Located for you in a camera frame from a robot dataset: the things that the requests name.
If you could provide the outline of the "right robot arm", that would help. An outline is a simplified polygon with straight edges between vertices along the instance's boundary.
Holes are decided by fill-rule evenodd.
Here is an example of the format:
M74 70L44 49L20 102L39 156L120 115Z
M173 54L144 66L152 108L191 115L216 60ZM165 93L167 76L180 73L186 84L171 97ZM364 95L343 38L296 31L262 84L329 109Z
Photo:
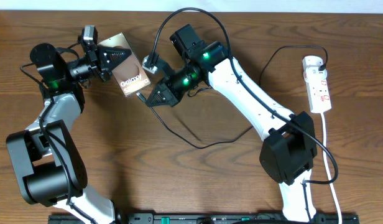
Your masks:
M294 114L273 100L244 72L229 48L218 41L207 44L191 25L173 33L170 41L184 66L174 70L155 52L143 59L145 70L164 74L148 97L147 106L175 106L187 91L205 82L229 100L257 131L262 140L259 162L279 184L284 217L295 222L313 220L316 208L310 177L317 148L311 117L305 112Z

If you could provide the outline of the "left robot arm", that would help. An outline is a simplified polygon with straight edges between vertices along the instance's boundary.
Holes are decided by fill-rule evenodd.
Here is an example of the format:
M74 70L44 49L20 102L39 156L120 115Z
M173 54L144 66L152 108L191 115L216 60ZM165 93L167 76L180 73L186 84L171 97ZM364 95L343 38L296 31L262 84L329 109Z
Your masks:
M83 223L128 223L114 202L89 186L85 164L70 135L85 106L82 83L102 81L131 55L129 49L83 44L84 57L67 62L72 47L43 43L30 51L31 65L42 79L37 84L44 108L25 130L6 138L22 198L31 205L57 207Z

